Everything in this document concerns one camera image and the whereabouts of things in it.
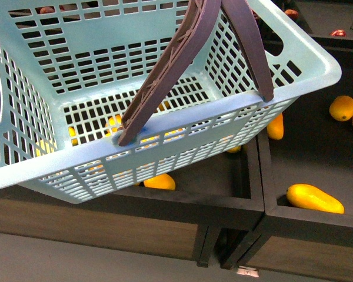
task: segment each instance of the shopping basket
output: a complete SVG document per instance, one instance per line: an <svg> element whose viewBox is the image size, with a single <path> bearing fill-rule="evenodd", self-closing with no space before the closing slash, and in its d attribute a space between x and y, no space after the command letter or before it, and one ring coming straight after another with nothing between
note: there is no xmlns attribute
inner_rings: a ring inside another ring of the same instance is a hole
<svg viewBox="0 0 353 282"><path fill-rule="evenodd" d="M19 184L84 202L246 144L299 96L340 79L337 62L271 1L248 3L284 45L267 53L273 99L259 95L220 11L156 113L119 146L116 117L188 1L0 1L0 189ZM52 12L42 14L45 6Z"/></svg>

